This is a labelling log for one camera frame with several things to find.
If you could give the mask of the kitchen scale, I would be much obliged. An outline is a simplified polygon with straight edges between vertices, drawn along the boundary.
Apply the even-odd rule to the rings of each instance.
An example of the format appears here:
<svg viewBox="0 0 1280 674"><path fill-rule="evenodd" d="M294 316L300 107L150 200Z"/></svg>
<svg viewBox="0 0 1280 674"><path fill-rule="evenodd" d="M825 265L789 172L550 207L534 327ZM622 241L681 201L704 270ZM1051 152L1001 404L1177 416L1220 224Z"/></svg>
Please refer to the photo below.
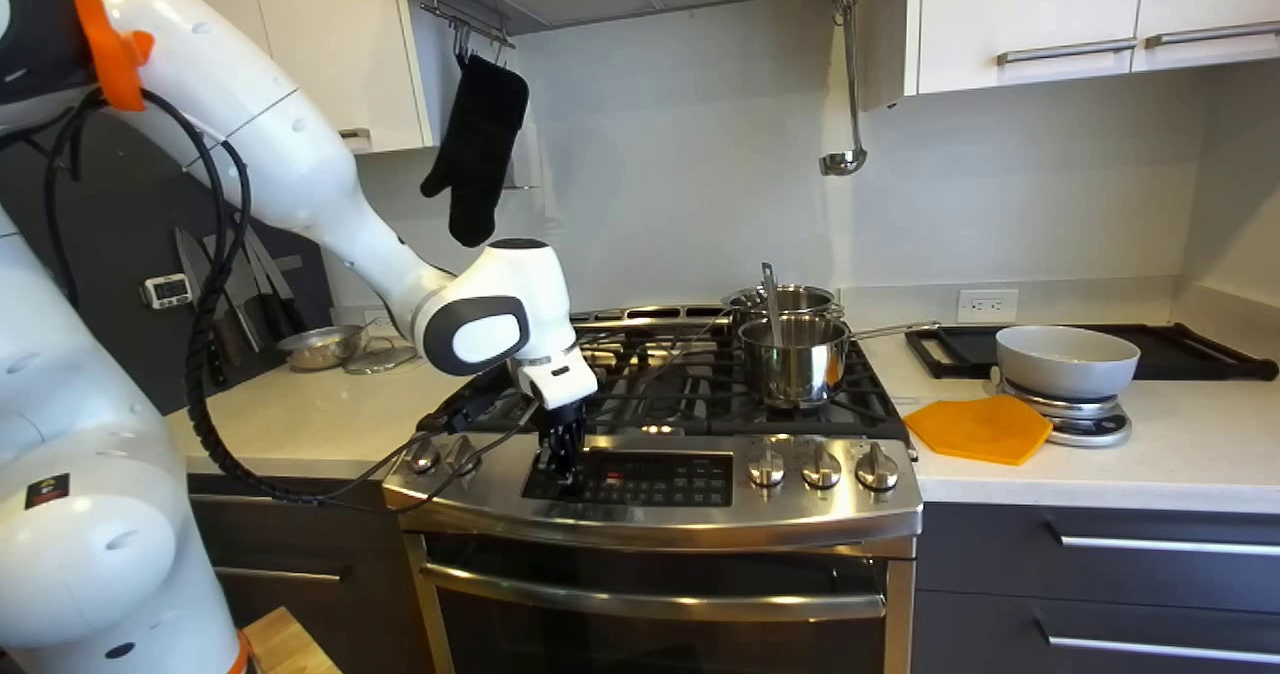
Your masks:
<svg viewBox="0 0 1280 674"><path fill-rule="evenodd" d="M1106 399L1055 400L1042 393L1030 393L1004 377L1001 370L989 370L989 393L1024 402L1051 425L1048 443L1073 449L1110 449L1129 441L1133 432L1130 416L1117 396Z"/></svg>

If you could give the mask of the grey bowl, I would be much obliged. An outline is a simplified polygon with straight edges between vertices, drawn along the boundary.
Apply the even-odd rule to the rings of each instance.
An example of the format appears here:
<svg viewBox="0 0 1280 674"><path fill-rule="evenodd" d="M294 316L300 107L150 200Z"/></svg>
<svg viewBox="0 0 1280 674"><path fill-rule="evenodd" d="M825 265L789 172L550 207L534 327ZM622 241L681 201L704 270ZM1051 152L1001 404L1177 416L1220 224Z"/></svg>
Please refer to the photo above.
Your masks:
<svg viewBox="0 0 1280 674"><path fill-rule="evenodd" d="M1133 382L1140 359L1134 343L1084 327L1002 327L995 341L1002 379L1052 399L1117 396Z"/></svg>

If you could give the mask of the steel ladle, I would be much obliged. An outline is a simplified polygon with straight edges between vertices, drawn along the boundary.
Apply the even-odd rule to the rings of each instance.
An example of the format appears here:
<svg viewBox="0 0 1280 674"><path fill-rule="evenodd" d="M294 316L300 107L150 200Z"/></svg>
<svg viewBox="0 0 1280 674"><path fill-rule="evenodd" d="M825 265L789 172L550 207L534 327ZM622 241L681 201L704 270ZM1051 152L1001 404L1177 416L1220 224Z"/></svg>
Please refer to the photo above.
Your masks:
<svg viewBox="0 0 1280 674"><path fill-rule="evenodd" d="M819 159L822 176L854 176L864 168L868 151L861 136L859 83L858 83L858 41L856 41L858 0L831 0L831 14L835 27L844 42L844 61L847 81L847 104L851 130L849 150L826 153Z"/></svg>

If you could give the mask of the black oven mitt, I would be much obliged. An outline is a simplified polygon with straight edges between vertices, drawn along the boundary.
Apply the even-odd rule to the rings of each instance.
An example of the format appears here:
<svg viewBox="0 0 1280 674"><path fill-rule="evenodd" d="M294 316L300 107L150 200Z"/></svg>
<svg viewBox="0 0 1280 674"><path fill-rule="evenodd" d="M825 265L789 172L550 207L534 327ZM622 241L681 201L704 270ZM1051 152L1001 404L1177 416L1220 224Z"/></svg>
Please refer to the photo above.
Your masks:
<svg viewBox="0 0 1280 674"><path fill-rule="evenodd" d="M485 244L515 141L524 127L530 90L522 75L476 54L457 56L460 82L445 136L419 187L424 197L448 192L448 229L465 247Z"/></svg>

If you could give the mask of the small steel bowl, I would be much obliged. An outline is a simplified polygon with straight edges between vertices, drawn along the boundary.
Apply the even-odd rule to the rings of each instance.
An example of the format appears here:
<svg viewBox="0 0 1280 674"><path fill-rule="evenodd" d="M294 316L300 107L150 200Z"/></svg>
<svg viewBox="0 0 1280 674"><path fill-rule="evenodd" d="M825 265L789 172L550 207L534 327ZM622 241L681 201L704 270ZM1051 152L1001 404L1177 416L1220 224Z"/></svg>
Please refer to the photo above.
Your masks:
<svg viewBox="0 0 1280 674"><path fill-rule="evenodd" d="M317 372L342 367L364 341L364 327L329 326L310 329L276 341L276 350L294 372Z"/></svg>

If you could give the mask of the hook rail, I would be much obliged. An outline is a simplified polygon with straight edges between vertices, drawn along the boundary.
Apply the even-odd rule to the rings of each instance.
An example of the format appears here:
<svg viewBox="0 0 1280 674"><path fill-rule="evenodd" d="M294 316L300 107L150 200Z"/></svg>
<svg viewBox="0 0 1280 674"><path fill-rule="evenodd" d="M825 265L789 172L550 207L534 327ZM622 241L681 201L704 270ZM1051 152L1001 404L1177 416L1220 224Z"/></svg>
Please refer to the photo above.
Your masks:
<svg viewBox="0 0 1280 674"><path fill-rule="evenodd" d="M417 8L443 20L452 31L451 52L458 67L480 56L494 65L511 68L508 54L516 46L499 12L479 4L460 6L444 0L421 1Z"/></svg>

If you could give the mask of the stainless steel stove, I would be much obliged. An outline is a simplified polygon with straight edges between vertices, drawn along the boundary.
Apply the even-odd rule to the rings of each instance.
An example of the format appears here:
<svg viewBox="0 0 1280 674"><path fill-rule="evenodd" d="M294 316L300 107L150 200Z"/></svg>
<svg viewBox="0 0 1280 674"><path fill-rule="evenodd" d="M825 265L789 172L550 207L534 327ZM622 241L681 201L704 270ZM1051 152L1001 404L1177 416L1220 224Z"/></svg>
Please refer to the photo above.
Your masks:
<svg viewBox="0 0 1280 674"><path fill-rule="evenodd" d="M869 554L916 560L923 498L910 443L867 437L589 436L573 481L540 473L538 414L512 375L485 373L425 416L439 466L413 474L406 455L384 481L384 498L408 533L461 533L545 545L657 553L756 553L860 546ZM458 434L483 455L468 474L444 464ZM812 490L803 459L812 441L828 443L844 464L831 490ZM897 486L874 492L854 474L876 441L899 464ZM762 490L748 460L765 443L782 451L780 486Z"/></svg>

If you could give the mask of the black stove grate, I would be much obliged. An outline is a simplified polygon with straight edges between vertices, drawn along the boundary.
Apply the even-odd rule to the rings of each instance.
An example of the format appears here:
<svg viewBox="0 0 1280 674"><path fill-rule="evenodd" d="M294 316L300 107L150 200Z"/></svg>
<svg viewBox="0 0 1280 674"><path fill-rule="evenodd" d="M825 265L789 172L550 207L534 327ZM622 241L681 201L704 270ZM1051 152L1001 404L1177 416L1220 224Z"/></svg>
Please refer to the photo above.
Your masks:
<svg viewBox="0 0 1280 674"><path fill-rule="evenodd" d="M910 436L856 343L838 390L806 411L773 409L753 395L730 317L716 304L581 311L571 317L598 390L582 405L589 436Z"/></svg>

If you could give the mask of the oven door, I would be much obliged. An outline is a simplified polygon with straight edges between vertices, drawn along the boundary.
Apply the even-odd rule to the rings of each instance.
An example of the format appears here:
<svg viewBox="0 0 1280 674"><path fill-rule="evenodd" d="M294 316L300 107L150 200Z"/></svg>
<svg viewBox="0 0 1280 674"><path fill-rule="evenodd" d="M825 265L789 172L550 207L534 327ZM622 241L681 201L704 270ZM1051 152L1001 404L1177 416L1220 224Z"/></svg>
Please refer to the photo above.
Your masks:
<svg viewBox="0 0 1280 674"><path fill-rule="evenodd" d="M657 553L408 533L436 674L910 674L916 564L860 546ZM846 622L666 622L564 613L433 584L436 563L490 577L654 596L882 595Z"/></svg>

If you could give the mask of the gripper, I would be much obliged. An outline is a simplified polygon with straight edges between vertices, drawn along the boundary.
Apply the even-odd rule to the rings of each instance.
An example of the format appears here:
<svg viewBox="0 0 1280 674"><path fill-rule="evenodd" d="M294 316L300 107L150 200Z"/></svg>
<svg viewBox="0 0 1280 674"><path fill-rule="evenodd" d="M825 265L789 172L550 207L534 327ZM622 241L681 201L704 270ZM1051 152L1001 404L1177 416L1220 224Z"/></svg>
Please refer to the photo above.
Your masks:
<svg viewBox="0 0 1280 674"><path fill-rule="evenodd" d="M570 402L558 408L538 409L540 473L547 481L573 481L584 448L586 402Z"/></svg>

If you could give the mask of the orange silicone trivet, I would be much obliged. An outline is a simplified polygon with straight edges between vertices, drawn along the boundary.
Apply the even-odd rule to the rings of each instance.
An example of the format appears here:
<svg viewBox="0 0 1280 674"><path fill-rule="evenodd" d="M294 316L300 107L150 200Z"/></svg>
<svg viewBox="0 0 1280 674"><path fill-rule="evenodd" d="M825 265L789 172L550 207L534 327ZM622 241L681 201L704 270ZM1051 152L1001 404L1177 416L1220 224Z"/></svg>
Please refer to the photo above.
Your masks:
<svg viewBox="0 0 1280 674"><path fill-rule="evenodd" d="M931 451L1000 466L1024 464L1053 431L1046 416L1009 395L931 402L904 422Z"/></svg>

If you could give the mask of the glass lid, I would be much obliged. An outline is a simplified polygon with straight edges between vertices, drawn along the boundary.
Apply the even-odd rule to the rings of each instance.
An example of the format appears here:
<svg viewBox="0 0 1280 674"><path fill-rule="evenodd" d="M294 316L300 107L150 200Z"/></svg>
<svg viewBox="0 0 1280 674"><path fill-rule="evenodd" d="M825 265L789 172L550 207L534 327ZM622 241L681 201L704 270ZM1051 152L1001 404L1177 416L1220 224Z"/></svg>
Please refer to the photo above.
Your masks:
<svg viewBox="0 0 1280 674"><path fill-rule="evenodd" d="M344 361L342 370L349 375L378 375L388 373L402 364L411 363L416 358L416 352L410 347L381 347L381 349L365 349L357 352L351 359Z"/></svg>

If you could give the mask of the white wall cabinet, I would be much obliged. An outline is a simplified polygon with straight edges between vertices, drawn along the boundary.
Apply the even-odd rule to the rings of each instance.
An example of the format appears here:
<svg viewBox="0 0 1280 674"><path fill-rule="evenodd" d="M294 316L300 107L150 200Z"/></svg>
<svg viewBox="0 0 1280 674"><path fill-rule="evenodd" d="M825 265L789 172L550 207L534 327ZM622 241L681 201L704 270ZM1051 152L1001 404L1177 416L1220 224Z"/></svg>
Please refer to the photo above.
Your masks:
<svg viewBox="0 0 1280 674"><path fill-rule="evenodd" d="M434 145L408 0L205 0L317 105L353 153Z"/></svg>

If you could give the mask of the black tray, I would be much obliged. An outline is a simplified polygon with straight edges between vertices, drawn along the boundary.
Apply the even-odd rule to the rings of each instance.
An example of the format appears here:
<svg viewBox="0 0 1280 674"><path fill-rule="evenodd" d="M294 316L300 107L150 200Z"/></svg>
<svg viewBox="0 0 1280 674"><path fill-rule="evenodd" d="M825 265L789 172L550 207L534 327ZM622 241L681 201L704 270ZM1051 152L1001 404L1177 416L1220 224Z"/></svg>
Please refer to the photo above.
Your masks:
<svg viewBox="0 0 1280 674"><path fill-rule="evenodd" d="M933 379L987 379L997 367L1001 326L942 326L906 333L905 341ZM1133 343L1140 350L1138 381L1275 381L1280 364L1253 358L1194 333L1185 324L1092 324L1087 329Z"/></svg>

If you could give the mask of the dark drawer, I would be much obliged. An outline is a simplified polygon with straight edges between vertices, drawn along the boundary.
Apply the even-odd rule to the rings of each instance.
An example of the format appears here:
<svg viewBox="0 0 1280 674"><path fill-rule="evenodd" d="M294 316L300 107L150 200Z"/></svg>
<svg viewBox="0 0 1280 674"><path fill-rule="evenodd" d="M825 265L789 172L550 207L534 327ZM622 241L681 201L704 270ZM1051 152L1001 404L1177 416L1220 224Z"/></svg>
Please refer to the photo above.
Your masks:
<svg viewBox="0 0 1280 674"><path fill-rule="evenodd" d="M1280 614L1234 613L925 591L916 596L913 674L1280 674L1280 668L1051 648L1041 623L1066 629L1267 631Z"/></svg>
<svg viewBox="0 0 1280 674"><path fill-rule="evenodd" d="M1280 559L1062 547L1047 528L1280 531L1280 515L929 503L923 521L925 591L1280 614Z"/></svg>
<svg viewBox="0 0 1280 674"><path fill-rule="evenodd" d="M225 474L192 473L189 501L212 565L346 572L340 584L218 574L239 627L284 607L344 674L434 674L410 561L380 483L353 506L285 504Z"/></svg>

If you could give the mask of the row of knives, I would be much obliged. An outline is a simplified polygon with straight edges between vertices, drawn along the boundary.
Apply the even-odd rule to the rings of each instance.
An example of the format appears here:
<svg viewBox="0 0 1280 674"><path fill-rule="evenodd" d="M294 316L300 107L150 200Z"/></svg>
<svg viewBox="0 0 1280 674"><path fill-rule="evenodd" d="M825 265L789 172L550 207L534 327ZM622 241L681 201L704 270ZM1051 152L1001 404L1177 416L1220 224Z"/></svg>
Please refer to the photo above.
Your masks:
<svg viewBox="0 0 1280 674"><path fill-rule="evenodd" d="M297 333L294 326L301 322L300 315L288 315L285 310L260 256L247 249L236 255L232 278L215 306L214 333L205 347L204 373L210 388L225 390L285 363L279 341Z"/></svg>

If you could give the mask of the white digital timer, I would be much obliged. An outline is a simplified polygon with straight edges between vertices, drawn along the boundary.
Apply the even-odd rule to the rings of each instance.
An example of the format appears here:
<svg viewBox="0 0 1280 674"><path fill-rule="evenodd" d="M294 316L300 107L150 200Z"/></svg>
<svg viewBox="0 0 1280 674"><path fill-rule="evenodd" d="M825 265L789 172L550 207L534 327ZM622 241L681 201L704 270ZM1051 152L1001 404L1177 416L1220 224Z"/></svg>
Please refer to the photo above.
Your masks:
<svg viewBox="0 0 1280 674"><path fill-rule="evenodd" d="M140 286L143 304L150 310L178 308L182 304L191 304L195 299L189 279L186 272L170 274L170 276L147 278Z"/></svg>

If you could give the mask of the steel spoon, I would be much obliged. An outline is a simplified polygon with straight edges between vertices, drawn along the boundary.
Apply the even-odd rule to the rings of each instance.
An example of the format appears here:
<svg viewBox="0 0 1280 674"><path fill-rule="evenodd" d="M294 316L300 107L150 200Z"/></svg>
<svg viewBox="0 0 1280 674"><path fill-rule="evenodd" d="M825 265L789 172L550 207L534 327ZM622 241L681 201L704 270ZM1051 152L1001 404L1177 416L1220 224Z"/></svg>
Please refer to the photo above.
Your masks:
<svg viewBox="0 0 1280 674"><path fill-rule="evenodd" d="M762 285L765 292L764 302L771 327L771 347L780 347L783 343L782 318L778 304L780 290L777 285L774 269L772 267L772 263L769 263L769 261L763 261L762 263Z"/></svg>

